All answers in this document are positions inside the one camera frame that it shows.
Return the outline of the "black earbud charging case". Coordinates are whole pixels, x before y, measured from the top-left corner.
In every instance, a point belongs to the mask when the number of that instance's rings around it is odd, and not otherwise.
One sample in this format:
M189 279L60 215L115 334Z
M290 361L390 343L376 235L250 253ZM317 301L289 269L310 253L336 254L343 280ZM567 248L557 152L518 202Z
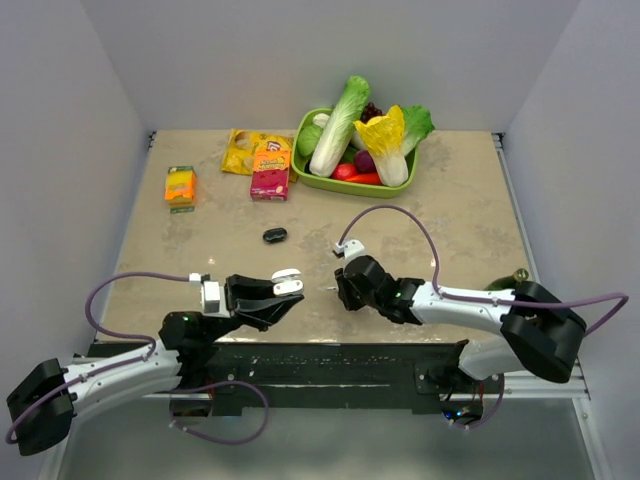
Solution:
M276 227L266 230L262 239L266 244L276 244L285 241L288 238L288 231L283 227Z

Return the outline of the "white earbud charging case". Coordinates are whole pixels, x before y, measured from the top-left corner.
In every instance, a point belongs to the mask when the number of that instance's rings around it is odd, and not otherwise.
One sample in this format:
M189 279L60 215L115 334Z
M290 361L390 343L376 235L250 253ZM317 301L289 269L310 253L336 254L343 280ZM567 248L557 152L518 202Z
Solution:
M295 268L283 269L273 273L271 277L273 294L276 297L297 295L304 292L302 273Z

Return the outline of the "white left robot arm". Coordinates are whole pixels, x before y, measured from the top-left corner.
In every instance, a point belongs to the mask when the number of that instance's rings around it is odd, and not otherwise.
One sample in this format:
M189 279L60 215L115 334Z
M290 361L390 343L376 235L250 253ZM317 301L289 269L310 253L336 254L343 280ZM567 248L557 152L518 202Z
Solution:
M276 272L267 280L232 275L222 283L199 273L158 277L198 286L200 310L167 314L159 336L137 335L142 344L131 351L69 366L58 359L38 364L7 397L12 420L7 444L23 456L41 453L65 440L74 420L154 393L240 387L268 402L245 381L207 382L206 364L216 340L242 326L266 331L303 300L298 271Z

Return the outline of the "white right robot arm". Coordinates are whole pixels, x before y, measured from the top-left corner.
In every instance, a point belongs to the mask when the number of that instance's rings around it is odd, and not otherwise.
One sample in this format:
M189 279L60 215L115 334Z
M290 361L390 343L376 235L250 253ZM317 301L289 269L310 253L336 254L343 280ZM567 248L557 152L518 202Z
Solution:
M398 325L449 324L491 334L487 341L464 340L444 366L438 382L469 392L493 374L527 370L544 380L565 383L586 334L584 320L549 291L525 281L502 290L447 289L416 278L394 278L372 256L343 255L334 273L337 296L313 300L298 320L305 339L342 340L345 313L370 308Z

